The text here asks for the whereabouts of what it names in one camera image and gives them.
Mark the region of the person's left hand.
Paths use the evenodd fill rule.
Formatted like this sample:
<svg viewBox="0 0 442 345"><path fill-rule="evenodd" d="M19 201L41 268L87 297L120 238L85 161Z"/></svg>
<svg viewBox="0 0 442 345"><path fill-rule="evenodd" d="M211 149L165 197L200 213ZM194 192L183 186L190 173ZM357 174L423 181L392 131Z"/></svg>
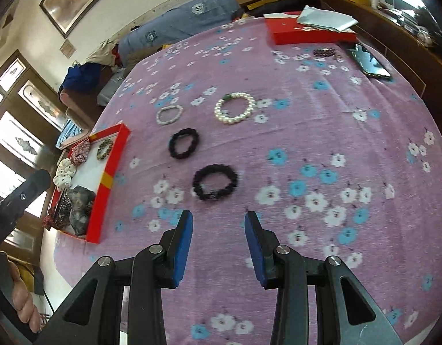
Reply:
<svg viewBox="0 0 442 345"><path fill-rule="evenodd" d="M41 322L38 309L34 305L33 297L22 280L17 266L9 259L7 259L7 264L13 282L12 301L18 317L21 322L28 324L33 333L38 333Z"/></svg>

